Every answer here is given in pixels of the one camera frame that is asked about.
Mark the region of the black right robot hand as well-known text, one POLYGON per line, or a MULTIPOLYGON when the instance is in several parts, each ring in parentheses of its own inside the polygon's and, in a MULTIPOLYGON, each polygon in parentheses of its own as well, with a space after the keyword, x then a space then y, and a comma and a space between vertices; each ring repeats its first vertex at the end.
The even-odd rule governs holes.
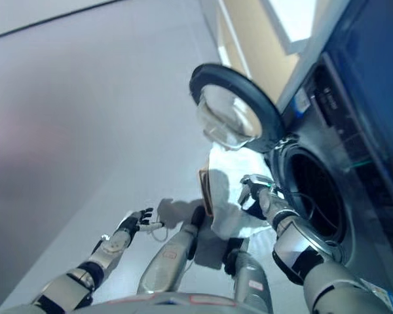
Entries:
POLYGON ((262 190, 270 192, 274 187, 274 181, 264 175, 251 174, 244 175, 240 183, 242 184, 242 192, 238 203, 243 211, 260 220, 266 220, 259 201, 259 193, 262 190))

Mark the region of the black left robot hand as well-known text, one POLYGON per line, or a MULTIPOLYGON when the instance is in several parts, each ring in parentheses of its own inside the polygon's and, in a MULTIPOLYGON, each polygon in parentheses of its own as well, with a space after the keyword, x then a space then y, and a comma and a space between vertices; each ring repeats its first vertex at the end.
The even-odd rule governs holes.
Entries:
POLYGON ((153 216, 153 210, 154 209, 150 207, 133 212, 119 224, 118 230, 127 230, 132 236, 136 232, 152 232, 163 228, 165 223, 161 221, 150 221, 150 218, 153 216))

